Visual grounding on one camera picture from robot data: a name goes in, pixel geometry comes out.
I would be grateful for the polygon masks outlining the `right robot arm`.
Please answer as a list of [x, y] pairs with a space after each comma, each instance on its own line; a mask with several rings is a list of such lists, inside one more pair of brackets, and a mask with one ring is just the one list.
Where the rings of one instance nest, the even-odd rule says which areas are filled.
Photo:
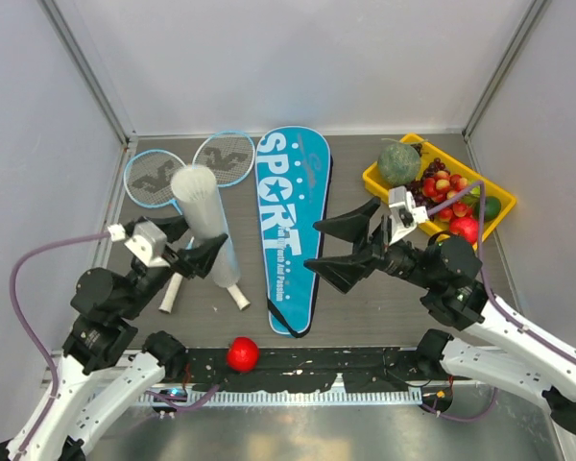
[[369, 229], [381, 202], [323, 219], [314, 228], [351, 244], [343, 256], [308, 259], [304, 265], [342, 293], [374, 271], [425, 290], [420, 302], [441, 325], [463, 331], [496, 347], [485, 352], [450, 334], [430, 330], [415, 355], [417, 371], [427, 378], [445, 372], [485, 382], [546, 411], [576, 436], [576, 348], [532, 323], [494, 294], [482, 275], [482, 261], [462, 237], [446, 232], [421, 250], [404, 241], [427, 221], [425, 207], [406, 197]]

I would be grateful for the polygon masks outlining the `white shuttlecock tube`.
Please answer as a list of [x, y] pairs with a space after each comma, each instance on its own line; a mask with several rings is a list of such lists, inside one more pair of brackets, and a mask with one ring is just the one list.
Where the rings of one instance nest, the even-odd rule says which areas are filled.
[[241, 272], [214, 173], [204, 166], [186, 165], [173, 175], [171, 191], [196, 243], [222, 233], [228, 236], [210, 275], [219, 287], [232, 289], [237, 285]]

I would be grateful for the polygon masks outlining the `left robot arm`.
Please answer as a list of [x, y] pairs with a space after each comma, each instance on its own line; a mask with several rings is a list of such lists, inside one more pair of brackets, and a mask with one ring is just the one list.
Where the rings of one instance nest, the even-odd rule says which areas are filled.
[[[137, 333], [131, 321], [173, 275], [206, 277], [228, 236], [220, 231], [192, 249], [172, 248], [189, 229], [181, 216], [140, 217], [113, 224], [103, 232], [69, 238], [62, 246], [109, 239], [132, 254], [125, 275], [96, 267], [76, 283], [72, 307], [78, 312], [54, 360], [25, 319], [16, 294], [17, 275], [24, 262], [54, 249], [45, 245], [23, 255], [12, 269], [10, 297], [18, 320], [41, 352], [51, 374], [32, 416], [10, 440], [0, 443], [0, 460], [85, 460], [117, 419], [152, 386], [174, 382], [185, 373], [185, 346], [165, 331], [147, 337], [122, 374], [110, 379]], [[101, 382], [109, 379], [106, 388]]]

